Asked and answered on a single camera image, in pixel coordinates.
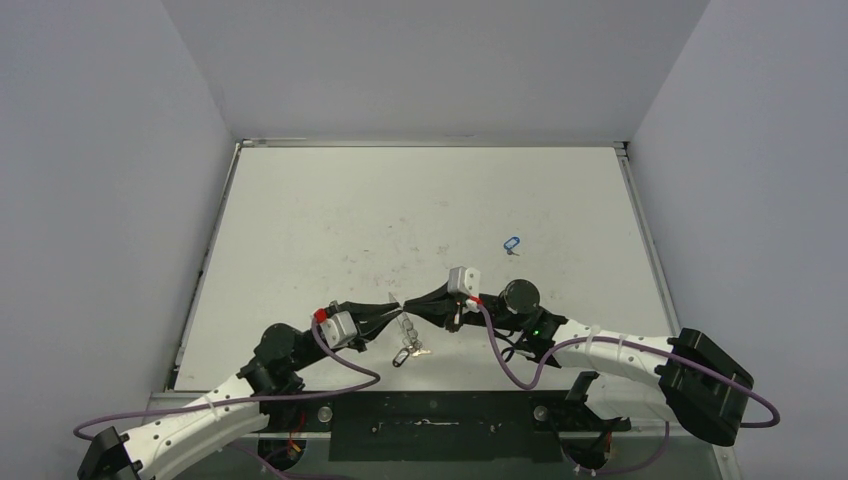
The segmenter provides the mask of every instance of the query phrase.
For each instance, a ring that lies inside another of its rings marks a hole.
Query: white wall
[[[0,6],[0,476],[161,388],[232,148],[158,0]]]
[[[630,147],[681,323],[783,412],[740,433],[749,479],[848,471],[846,25],[844,0],[713,0]]]
[[[163,0],[239,137],[630,138],[707,0]]]

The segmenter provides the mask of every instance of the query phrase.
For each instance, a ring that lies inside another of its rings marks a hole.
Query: table surface
[[[512,279],[542,306],[585,324],[644,335],[670,327],[612,148],[245,148],[189,323],[177,390],[209,390],[252,356],[269,325],[305,330],[333,300],[400,301],[441,286],[454,266],[482,272],[497,294]],[[507,255],[503,243],[521,238]],[[485,331],[450,334],[412,317],[431,355],[391,360],[392,324],[368,351],[342,356],[378,371],[379,390],[515,388]],[[529,380],[535,365],[510,366]],[[539,388],[576,376],[549,369]],[[323,360],[309,390],[363,376]]]

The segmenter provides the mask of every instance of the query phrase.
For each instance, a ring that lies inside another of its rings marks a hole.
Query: bolt
[[[330,407],[321,407],[318,409],[318,421],[327,423],[333,418],[333,410]]]
[[[544,422],[548,419],[548,409],[539,405],[533,409],[533,418],[540,422]]]

